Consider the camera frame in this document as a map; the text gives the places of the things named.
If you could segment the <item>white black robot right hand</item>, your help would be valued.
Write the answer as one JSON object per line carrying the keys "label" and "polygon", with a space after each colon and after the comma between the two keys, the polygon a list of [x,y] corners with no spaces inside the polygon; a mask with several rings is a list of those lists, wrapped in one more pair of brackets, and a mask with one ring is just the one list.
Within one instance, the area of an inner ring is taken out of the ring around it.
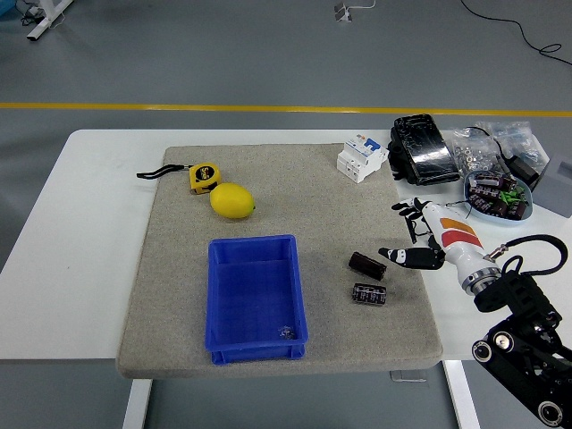
{"label": "white black robot right hand", "polygon": [[426,248],[380,248],[378,253],[396,265],[438,270],[448,262],[458,273],[458,282],[468,294],[476,294],[489,282],[501,276],[501,269],[490,261],[475,231],[448,206],[429,200],[410,198],[391,207],[406,219],[411,235],[416,220],[425,223],[428,232]]}

